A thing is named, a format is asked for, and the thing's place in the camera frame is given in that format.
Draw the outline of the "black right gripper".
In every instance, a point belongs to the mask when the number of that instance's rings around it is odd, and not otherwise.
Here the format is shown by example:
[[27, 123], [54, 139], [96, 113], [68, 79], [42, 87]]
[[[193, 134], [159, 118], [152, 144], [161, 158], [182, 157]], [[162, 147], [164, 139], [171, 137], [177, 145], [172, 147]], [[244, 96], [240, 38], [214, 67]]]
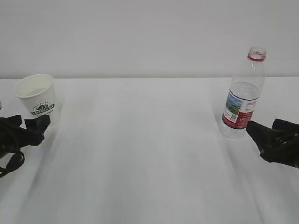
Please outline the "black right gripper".
[[299, 168], [298, 124], [275, 119], [272, 128], [269, 128], [250, 121], [246, 132], [256, 143], [265, 161]]

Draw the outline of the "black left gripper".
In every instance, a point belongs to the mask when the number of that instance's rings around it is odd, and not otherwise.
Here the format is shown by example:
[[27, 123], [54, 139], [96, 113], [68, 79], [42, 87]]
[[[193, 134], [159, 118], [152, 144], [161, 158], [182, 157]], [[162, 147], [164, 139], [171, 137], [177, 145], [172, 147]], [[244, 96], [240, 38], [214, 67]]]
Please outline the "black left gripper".
[[21, 127], [21, 115], [0, 118], [0, 158], [9, 153], [24, 159], [21, 148], [38, 146], [45, 139], [44, 133], [50, 125], [50, 116], [42, 115], [35, 119], [25, 119], [26, 129]]

